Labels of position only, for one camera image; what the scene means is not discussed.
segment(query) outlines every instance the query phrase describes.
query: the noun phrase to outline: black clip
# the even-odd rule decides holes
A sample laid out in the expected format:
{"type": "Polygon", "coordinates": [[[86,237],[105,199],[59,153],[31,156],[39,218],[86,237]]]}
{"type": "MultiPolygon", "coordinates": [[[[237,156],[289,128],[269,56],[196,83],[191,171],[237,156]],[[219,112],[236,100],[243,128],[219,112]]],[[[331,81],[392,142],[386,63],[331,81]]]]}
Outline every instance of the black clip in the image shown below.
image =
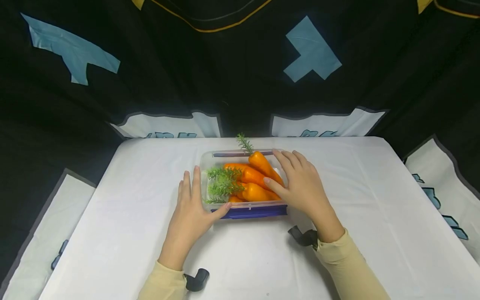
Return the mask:
{"type": "Polygon", "coordinates": [[[187,274],[183,276],[187,279],[187,290],[190,292],[198,292],[204,289],[210,273],[205,269],[198,269],[197,276],[195,277],[187,274]]]}
{"type": "Polygon", "coordinates": [[[290,228],[288,233],[295,239],[298,245],[307,247],[312,246],[314,249],[318,248],[318,236],[317,231],[310,229],[305,233],[302,233],[297,225],[290,228]]]}

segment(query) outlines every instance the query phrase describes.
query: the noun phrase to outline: beige sleeve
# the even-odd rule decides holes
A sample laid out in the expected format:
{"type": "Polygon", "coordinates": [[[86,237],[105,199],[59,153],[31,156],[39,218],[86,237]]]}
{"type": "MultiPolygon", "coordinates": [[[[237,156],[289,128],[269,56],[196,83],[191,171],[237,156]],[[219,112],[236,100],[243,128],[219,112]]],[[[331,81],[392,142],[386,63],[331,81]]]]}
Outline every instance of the beige sleeve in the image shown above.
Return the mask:
{"type": "Polygon", "coordinates": [[[316,255],[332,276],[342,300],[390,299],[347,230],[333,243],[318,241],[316,255]]]}
{"type": "Polygon", "coordinates": [[[152,273],[138,294],[138,300],[182,300],[187,279],[182,271],[175,271],[155,261],[152,273]]]}

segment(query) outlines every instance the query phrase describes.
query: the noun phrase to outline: finger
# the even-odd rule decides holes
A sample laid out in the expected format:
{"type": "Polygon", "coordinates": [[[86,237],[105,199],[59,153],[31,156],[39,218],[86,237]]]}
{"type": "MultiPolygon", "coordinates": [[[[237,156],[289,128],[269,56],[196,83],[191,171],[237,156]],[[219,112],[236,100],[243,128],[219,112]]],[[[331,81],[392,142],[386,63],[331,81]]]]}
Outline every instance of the finger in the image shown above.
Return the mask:
{"type": "Polygon", "coordinates": [[[301,168],[301,164],[300,164],[300,161],[299,159],[293,155],[292,153],[288,152],[288,151],[283,151],[282,152],[283,155],[285,155],[286,158],[288,158],[288,160],[290,161],[290,163],[292,164],[292,167],[295,169],[295,170],[298,170],[301,168]]]}
{"type": "Polygon", "coordinates": [[[183,186],[181,188],[181,196],[183,199],[190,199],[190,172],[183,173],[183,186]]]}
{"type": "Polygon", "coordinates": [[[311,162],[308,162],[308,166],[309,166],[310,170],[311,170],[315,175],[317,175],[318,177],[320,177],[320,174],[318,174],[317,168],[315,168],[315,166],[314,166],[311,162]]]}
{"type": "Polygon", "coordinates": [[[178,197],[177,197],[177,203],[181,201],[181,188],[183,186],[183,180],[180,180],[179,183],[179,192],[178,192],[178,197]]]}
{"type": "Polygon", "coordinates": [[[193,182],[192,182],[192,199],[199,201],[202,198],[200,191],[200,167],[195,166],[193,169],[193,182]]]}
{"type": "Polygon", "coordinates": [[[277,194],[280,198],[284,198],[287,195],[288,190],[280,185],[280,183],[276,182],[275,180],[264,177],[264,182],[269,189],[271,189],[275,194],[277,194]]]}
{"type": "Polygon", "coordinates": [[[298,152],[297,150],[294,150],[292,152],[292,154],[297,157],[297,159],[299,160],[299,162],[300,162],[300,164],[303,168],[309,168],[310,167],[308,165],[308,160],[305,158],[305,156],[303,156],[302,153],[298,152]]]}
{"type": "Polygon", "coordinates": [[[285,171],[285,174],[287,175],[288,180],[290,180],[290,176],[293,172],[293,167],[288,158],[285,157],[280,151],[274,150],[273,155],[277,158],[278,162],[282,166],[282,169],[285,171]]]}
{"type": "Polygon", "coordinates": [[[212,212],[209,216],[212,220],[212,222],[215,222],[217,220],[220,220],[221,218],[223,218],[227,213],[228,211],[230,210],[230,208],[232,207],[232,202],[227,202],[225,203],[224,205],[222,205],[219,209],[217,209],[216,211],[212,212]]]}

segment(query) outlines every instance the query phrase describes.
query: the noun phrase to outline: plastic container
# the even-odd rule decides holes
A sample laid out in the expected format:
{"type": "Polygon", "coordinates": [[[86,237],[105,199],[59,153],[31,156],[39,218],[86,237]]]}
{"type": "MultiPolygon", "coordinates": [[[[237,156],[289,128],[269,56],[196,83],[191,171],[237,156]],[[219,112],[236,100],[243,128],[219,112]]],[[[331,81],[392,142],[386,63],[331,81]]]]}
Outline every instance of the plastic container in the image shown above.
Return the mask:
{"type": "MultiPolygon", "coordinates": [[[[287,177],[273,155],[272,149],[256,149],[260,151],[268,160],[273,169],[280,175],[283,182],[287,184],[287,177]]],[[[209,204],[206,201],[210,199],[207,192],[207,186],[210,183],[206,171],[210,168],[221,168],[227,163],[248,164],[249,154],[242,150],[222,150],[210,151],[202,155],[200,159],[202,200],[204,208],[209,211],[217,210],[222,204],[209,204]]],[[[234,203],[228,214],[223,218],[245,219],[265,216],[283,216],[287,214],[287,205],[283,201],[260,201],[260,202],[243,202],[234,203]]]]}

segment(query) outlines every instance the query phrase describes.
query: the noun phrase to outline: carrot top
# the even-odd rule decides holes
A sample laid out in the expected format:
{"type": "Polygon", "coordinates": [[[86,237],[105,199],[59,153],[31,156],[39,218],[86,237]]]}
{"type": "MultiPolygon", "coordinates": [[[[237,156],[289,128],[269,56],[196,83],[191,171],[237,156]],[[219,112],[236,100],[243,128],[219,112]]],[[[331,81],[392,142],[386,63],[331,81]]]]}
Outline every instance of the carrot top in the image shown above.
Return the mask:
{"type": "Polygon", "coordinates": [[[208,203],[225,203],[228,196],[243,191],[245,188],[237,184],[241,170],[232,168],[211,168],[207,171],[208,178],[212,181],[207,187],[209,194],[208,203]]]}
{"type": "Polygon", "coordinates": [[[250,143],[249,140],[247,140],[245,138],[243,133],[239,133],[237,135],[237,141],[239,142],[239,147],[241,149],[245,150],[246,152],[248,152],[250,154],[253,154],[255,152],[255,150],[253,149],[253,145],[250,143]]]}

